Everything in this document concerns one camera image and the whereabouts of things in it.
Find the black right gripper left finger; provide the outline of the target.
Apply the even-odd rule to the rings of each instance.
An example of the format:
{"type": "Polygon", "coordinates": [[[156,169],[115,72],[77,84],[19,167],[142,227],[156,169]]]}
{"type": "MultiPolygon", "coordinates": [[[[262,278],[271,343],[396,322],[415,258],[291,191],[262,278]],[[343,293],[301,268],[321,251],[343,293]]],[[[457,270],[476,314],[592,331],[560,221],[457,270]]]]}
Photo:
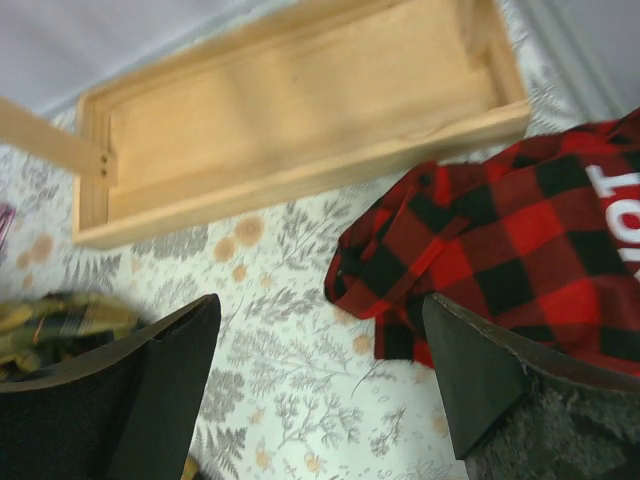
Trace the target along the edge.
{"type": "Polygon", "coordinates": [[[121,340],[1,385],[4,479],[178,479],[221,324],[204,295],[121,340]]]}

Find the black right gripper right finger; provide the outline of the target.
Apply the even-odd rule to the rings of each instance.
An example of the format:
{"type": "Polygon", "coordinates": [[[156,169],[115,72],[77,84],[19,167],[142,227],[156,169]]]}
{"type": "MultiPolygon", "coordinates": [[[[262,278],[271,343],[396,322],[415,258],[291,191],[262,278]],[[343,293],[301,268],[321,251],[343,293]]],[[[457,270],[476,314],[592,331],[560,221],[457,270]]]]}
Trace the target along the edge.
{"type": "Polygon", "coordinates": [[[439,295],[423,322],[471,479],[639,476],[639,381],[505,330],[439,295]]]}

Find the yellow plaid shirt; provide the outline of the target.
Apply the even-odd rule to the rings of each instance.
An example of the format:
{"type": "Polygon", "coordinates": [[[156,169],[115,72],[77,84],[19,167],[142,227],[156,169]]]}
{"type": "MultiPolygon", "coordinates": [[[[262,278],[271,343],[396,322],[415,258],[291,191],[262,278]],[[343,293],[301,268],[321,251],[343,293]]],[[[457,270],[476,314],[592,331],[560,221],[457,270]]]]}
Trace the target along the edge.
{"type": "Polygon", "coordinates": [[[32,378],[144,328],[132,307],[107,294],[54,292],[1,304],[1,381],[32,378]]]}

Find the red black plaid shirt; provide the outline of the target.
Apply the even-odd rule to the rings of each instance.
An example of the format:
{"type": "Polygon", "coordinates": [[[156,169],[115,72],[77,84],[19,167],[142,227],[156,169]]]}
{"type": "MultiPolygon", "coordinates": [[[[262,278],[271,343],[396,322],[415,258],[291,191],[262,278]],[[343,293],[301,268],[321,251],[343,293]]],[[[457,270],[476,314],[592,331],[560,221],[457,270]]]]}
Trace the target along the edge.
{"type": "Polygon", "coordinates": [[[639,115],[425,163],[340,236],[325,296],[375,322],[381,360],[433,363],[438,293],[529,340],[639,372],[639,115]]]}

